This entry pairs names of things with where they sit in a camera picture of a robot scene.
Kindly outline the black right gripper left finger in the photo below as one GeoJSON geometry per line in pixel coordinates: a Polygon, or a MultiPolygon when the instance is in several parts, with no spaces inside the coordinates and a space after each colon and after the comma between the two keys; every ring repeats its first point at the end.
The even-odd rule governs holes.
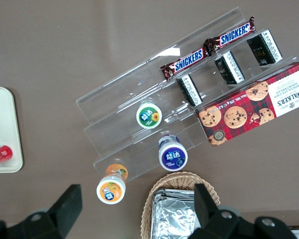
{"type": "Polygon", "coordinates": [[[82,208],[81,185],[72,184],[46,212],[33,213],[9,228],[0,220],[0,239],[64,239],[82,208]]]}

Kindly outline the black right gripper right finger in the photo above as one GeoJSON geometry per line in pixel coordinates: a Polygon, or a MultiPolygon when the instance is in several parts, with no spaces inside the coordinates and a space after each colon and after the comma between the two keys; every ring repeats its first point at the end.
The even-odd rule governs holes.
{"type": "Polygon", "coordinates": [[[295,239],[281,220],[258,217],[250,223],[228,209],[219,209],[203,184],[194,186],[194,209],[201,227],[190,239],[295,239]]]}

